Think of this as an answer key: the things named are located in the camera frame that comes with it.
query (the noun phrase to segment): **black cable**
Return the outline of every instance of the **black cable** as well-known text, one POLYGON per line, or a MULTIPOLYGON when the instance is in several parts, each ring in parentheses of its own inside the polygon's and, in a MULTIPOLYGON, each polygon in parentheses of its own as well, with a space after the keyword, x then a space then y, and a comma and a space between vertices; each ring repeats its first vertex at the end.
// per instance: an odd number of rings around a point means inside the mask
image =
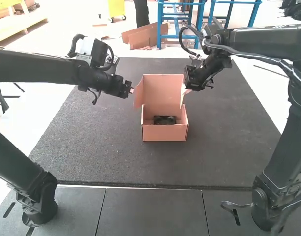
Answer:
POLYGON ((280 61, 281 61, 281 59, 269 58, 269 57, 266 57, 264 55, 257 54, 257 53, 240 52, 240 51, 237 51, 237 50, 235 50, 229 46, 225 46, 225 45, 212 44, 209 39, 204 39, 203 43, 210 48, 225 50, 225 51, 229 52, 230 54, 236 55, 238 57, 256 59, 256 60, 260 60, 267 64, 271 64, 271 65, 279 65, 280 61))
POLYGON ((107 47, 108 47, 108 49, 110 51, 110 54, 111 54, 111 63, 108 63, 108 65, 106 65, 106 66, 97 67, 97 68, 99 68, 102 71, 109 70, 111 68, 111 66, 113 65, 114 54, 113 54, 112 48, 108 44, 107 44, 107 47))
POLYGON ((249 204, 243 204, 243 205, 239 205, 237 203, 232 203, 230 201, 222 201, 220 203, 220 207, 223 208, 224 210, 228 211, 229 213, 231 213, 234 217, 235 217, 235 213, 233 212, 233 210, 229 209, 229 207, 235 207, 235 208, 248 208, 248 207, 253 207, 254 203, 249 203, 249 204))
POLYGON ((188 29, 191 30, 199 38, 200 44, 202 44, 202 40, 204 39, 203 36, 200 35, 200 33, 196 30, 196 28, 189 26, 189 25, 185 25, 180 29, 179 35, 178 35, 179 44, 182 47, 182 49, 184 49, 186 52, 190 53, 191 55, 196 56, 197 54, 195 52, 189 50, 188 48, 186 48, 182 42, 182 34, 185 30, 188 30, 188 29))

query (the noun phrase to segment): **black pants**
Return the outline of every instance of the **black pants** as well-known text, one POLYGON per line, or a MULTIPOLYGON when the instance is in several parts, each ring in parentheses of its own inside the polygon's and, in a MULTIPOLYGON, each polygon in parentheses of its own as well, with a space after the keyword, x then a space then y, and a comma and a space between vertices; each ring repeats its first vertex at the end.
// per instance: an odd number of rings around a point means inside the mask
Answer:
POLYGON ((136 10, 136 26, 141 27, 148 25, 150 22, 147 0, 134 0, 134 4, 136 10))

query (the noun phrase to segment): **blue metal frame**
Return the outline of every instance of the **blue metal frame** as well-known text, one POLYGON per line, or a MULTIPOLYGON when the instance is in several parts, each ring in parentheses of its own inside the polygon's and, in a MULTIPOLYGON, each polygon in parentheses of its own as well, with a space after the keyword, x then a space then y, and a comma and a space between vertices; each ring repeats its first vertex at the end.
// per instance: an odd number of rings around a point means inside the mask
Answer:
MULTIPOLYGON (((187 20, 188 24, 191 25, 192 21, 192 12, 193 12, 193 5, 198 5, 198 17, 197 17, 197 30, 200 30, 202 27, 202 18, 203 18, 203 10, 204 10, 205 0, 199 0, 199 2, 194 3, 194 0, 190 2, 164 2, 164 0, 158 0, 158 27, 157 27, 157 47, 161 49, 161 40, 164 38, 173 38, 176 39, 179 37, 179 24, 178 20, 187 20), (172 5, 174 13, 164 13, 164 5, 172 5), (176 5, 182 5, 182 12, 177 12, 176 5), (190 5, 189 13, 185 13, 186 5, 190 5), (174 20, 176 34, 172 35, 161 35, 161 24, 164 20, 174 20)), ((194 39, 195 44, 194 48, 198 48, 198 38, 194 35, 183 35, 183 39, 194 39)))
POLYGON ((248 27, 252 27, 255 17, 257 15, 258 9, 259 9, 259 5, 262 3, 261 0, 255 0, 255 1, 235 1, 235 0, 230 0, 230 1, 219 1, 219 0, 211 0, 211 7, 210 7, 210 12, 209 12, 209 16, 208 16, 208 24, 212 24, 213 22, 213 15, 214 15, 214 9, 215 9, 215 5, 216 3, 226 3, 226 4, 230 4, 229 5, 229 9, 228 9, 228 13, 227 16, 225 17, 218 17, 216 16, 217 19, 225 19, 226 23, 225 23, 225 28, 228 27, 229 24, 229 20, 230 20, 230 16, 231 16, 231 12, 233 10, 233 6, 234 4, 253 4, 253 10, 250 16, 250 20, 248 23, 248 27))

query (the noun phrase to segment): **open cardboard box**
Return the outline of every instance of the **open cardboard box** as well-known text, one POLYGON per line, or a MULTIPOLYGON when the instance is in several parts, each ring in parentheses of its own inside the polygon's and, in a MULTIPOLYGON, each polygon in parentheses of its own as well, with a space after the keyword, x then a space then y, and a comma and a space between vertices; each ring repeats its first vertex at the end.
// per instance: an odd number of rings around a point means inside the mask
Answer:
MULTIPOLYGON (((170 23, 165 22, 161 25, 161 35, 168 34, 170 23)), ((141 26, 136 29, 122 33, 123 43, 130 44, 130 49, 139 49, 146 46, 153 47, 157 45, 158 22, 141 26)))
POLYGON ((134 88, 134 107, 142 107, 143 141, 185 141, 189 122, 183 98, 183 74, 143 75, 134 88), (155 125, 154 116, 176 116, 177 124, 155 125))

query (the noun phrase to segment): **black robotic arm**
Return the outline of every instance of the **black robotic arm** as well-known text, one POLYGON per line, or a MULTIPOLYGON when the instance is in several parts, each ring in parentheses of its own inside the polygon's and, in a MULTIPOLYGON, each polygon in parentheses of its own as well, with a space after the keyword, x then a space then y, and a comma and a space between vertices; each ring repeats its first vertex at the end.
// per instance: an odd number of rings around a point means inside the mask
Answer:
MULTIPOLYGON (((119 57, 104 42, 76 35, 69 57, 23 53, 0 47, 0 82, 48 82, 77 85, 80 91, 101 92, 127 98, 132 92, 130 81, 116 75, 119 57), (80 40, 80 52, 75 52, 80 40)), ((49 222, 57 212, 54 199, 57 179, 32 162, 0 133, 0 178, 14 189, 22 204, 22 221, 37 227, 49 222)))
POLYGON ((206 25, 201 32, 186 26, 180 30, 179 43, 192 54, 192 65, 184 71, 184 83, 194 91, 213 88, 214 76, 231 68, 230 55, 277 65, 289 77, 288 100, 292 106, 288 121, 268 165, 254 180, 252 203, 221 203, 232 214, 229 207, 252 207, 255 224, 277 235, 290 213, 301 204, 301 25, 222 29, 220 24, 214 24, 206 25), (199 37, 206 59, 184 47, 181 36, 187 29, 199 37))

